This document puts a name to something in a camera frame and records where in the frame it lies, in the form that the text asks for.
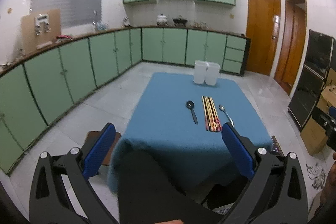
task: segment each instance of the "metal spoon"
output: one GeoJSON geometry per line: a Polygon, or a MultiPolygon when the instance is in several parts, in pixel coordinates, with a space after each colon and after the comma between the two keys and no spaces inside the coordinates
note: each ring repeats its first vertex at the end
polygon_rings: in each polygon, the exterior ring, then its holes
{"type": "Polygon", "coordinates": [[[193,119],[194,119],[195,124],[198,124],[197,117],[196,117],[196,114],[194,112],[194,102],[193,101],[187,101],[186,106],[187,106],[188,109],[191,110],[191,114],[193,115],[193,119]]]}
{"type": "Polygon", "coordinates": [[[226,111],[225,111],[225,107],[223,106],[223,105],[219,105],[219,110],[221,110],[221,111],[223,111],[224,113],[225,113],[225,115],[227,116],[227,118],[230,120],[230,123],[231,123],[231,125],[232,125],[232,127],[235,127],[234,125],[233,125],[233,120],[230,118],[230,116],[226,113],[226,111]]]}

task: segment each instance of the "tiled floor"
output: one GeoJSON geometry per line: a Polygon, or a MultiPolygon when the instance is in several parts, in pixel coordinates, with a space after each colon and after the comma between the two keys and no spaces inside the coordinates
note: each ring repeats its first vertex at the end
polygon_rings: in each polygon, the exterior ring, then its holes
{"type": "MultiPolygon", "coordinates": [[[[123,134],[154,72],[192,75],[193,69],[153,63],[138,64],[78,105],[26,153],[10,176],[13,188],[26,212],[29,210],[30,186],[39,154],[48,151],[51,155],[61,155],[74,146],[82,146],[88,131],[99,131],[107,122],[112,122],[123,134]]],[[[326,170],[326,163],[322,153],[316,157],[307,153],[299,131],[287,112],[290,101],[287,94],[269,76],[247,71],[244,77],[228,74],[221,74],[221,77],[232,79],[239,85],[262,119],[270,136],[276,136],[284,154],[294,151],[298,155],[305,178],[308,204],[310,204],[317,191],[311,186],[312,181],[306,172],[306,164],[315,165],[319,162],[326,170]]],[[[118,219],[117,196],[106,186],[106,176],[107,167],[102,166],[100,175],[90,178],[89,181],[106,208],[118,219]]],[[[64,180],[75,210],[84,215],[69,181],[66,178],[64,180]]]]}

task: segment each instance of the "blue tablecloth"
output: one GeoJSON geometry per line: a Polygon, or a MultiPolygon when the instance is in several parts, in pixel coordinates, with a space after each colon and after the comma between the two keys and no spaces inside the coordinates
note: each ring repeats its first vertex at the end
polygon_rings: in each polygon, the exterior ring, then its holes
{"type": "MultiPolygon", "coordinates": [[[[224,180],[237,175],[221,133],[205,129],[202,95],[212,97],[216,107],[224,105],[239,134],[256,147],[272,147],[258,114],[234,81],[218,79],[216,86],[196,85],[191,75],[155,73],[112,152],[108,185],[113,192],[118,189],[121,158],[139,149],[152,155],[183,189],[215,173],[224,180]],[[188,100],[195,104],[197,125],[185,106],[188,100]]],[[[223,112],[218,110],[218,115],[222,124],[228,122],[223,112]]]]}

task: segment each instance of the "human hand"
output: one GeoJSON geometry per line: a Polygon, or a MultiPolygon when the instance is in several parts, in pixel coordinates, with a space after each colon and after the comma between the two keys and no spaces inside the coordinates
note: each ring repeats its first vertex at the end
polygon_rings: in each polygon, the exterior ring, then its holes
{"type": "Polygon", "coordinates": [[[156,224],[183,224],[183,222],[182,222],[182,220],[172,220],[172,221],[160,222],[160,223],[156,223],[156,224]]]}
{"type": "MultiPolygon", "coordinates": [[[[333,159],[336,160],[336,152],[333,154],[333,159]]],[[[336,162],[330,168],[325,186],[322,190],[320,201],[321,204],[325,204],[331,193],[336,191],[336,162]]]]}

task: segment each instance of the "black spoon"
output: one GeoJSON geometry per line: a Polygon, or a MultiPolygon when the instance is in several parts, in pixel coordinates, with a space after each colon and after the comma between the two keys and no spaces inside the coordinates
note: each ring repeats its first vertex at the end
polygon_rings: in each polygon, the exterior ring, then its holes
{"type": "Polygon", "coordinates": [[[193,119],[194,119],[194,122],[195,124],[197,124],[197,117],[196,117],[196,114],[194,112],[194,102],[193,101],[187,101],[187,108],[191,110],[191,114],[193,115],[193,119]]]}

